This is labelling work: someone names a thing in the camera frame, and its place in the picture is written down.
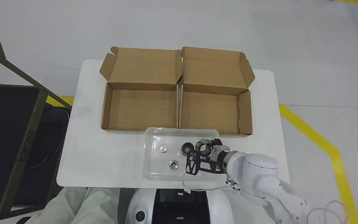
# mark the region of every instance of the white table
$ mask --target white table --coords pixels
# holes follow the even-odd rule
[[[100,128],[106,80],[101,60],[82,64],[57,183],[61,186],[113,188],[182,188],[181,181],[144,180],[144,132],[104,131]],[[280,178],[289,181],[274,74],[254,70],[251,84],[253,135],[221,136],[232,150],[264,153],[279,161]],[[218,178],[215,186],[223,186]]]

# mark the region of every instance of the metal bolt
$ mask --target metal bolt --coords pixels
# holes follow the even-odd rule
[[[167,148],[166,148],[165,146],[162,146],[162,147],[161,147],[161,152],[162,152],[162,153],[166,153],[166,152],[167,152]]]
[[[170,167],[170,169],[172,169],[172,170],[177,170],[178,167],[179,167],[178,161],[176,161],[176,160],[171,160],[171,161],[169,162],[169,167]]]

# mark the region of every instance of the black panel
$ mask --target black panel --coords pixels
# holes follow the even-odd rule
[[[39,89],[0,85],[0,197],[29,123]]]
[[[206,192],[157,189],[152,224],[209,224]]]

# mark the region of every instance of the yellow floor line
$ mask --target yellow floor line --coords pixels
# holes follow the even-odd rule
[[[60,98],[63,99],[69,105],[71,105],[71,106],[73,105],[73,100],[74,100],[73,96],[60,96]],[[57,100],[52,98],[51,96],[47,97],[46,102],[51,104],[52,106],[64,106],[64,105],[60,104]]]
[[[341,201],[347,206],[348,209],[349,223],[357,224],[357,211],[339,149],[327,141],[322,135],[311,128],[306,122],[300,119],[286,106],[280,105],[280,114],[329,155],[333,172],[336,177],[338,190],[340,192]]]
[[[358,0],[335,0],[336,2],[350,2],[350,3],[358,3]]]

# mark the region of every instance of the box flap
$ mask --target box flap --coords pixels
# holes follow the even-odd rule
[[[255,78],[242,52],[185,46],[181,53],[184,84],[247,88]]]
[[[243,60],[240,62],[240,68],[242,75],[245,79],[245,84],[247,87],[251,85],[251,83],[255,80],[255,74],[252,71],[251,65],[248,60]]]
[[[253,133],[250,91],[239,95],[239,132],[240,134]]]
[[[103,75],[107,81],[109,81],[111,77],[116,60],[117,56],[107,53],[105,60],[103,61],[103,64],[100,68],[100,74]]]
[[[182,56],[184,59],[198,59],[234,63],[239,62],[240,57],[244,57],[246,59],[245,55],[241,52],[208,48],[194,48],[191,46],[184,46],[182,48]]]
[[[180,50],[112,47],[101,74],[109,82],[176,85],[182,73]]]

